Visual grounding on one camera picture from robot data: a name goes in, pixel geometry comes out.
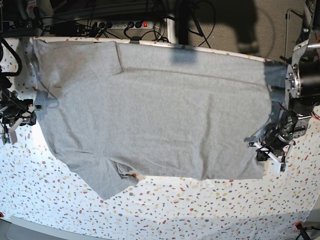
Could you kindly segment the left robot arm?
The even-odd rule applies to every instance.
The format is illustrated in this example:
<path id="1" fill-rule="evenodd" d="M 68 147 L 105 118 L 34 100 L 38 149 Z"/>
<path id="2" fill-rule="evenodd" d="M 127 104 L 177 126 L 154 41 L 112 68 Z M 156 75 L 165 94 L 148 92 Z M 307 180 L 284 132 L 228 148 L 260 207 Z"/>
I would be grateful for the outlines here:
<path id="1" fill-rule="evenodd" d="M 315 107 L 320 104 L 320 2 L 304 4 L 300 35 L 292 56 L 285 59 L 282 76 L 269 83 L 271 118 L 257 141 L 258 162 L 275 161 L 281 167 L 295 140 L 304 136 L 311 119 L 319 119 Z"/>

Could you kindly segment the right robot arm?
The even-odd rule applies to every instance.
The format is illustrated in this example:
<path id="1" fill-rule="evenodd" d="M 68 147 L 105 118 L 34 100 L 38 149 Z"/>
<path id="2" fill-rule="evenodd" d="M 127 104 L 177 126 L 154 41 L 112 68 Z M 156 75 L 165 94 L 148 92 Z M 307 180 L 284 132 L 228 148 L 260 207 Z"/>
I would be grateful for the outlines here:
<path id="1" fill-rule="evenodd" d="M 39 89 L 34 38 L 5 38 L 0 43 L 0 124 L 7 128 L 36 125 Z"/>

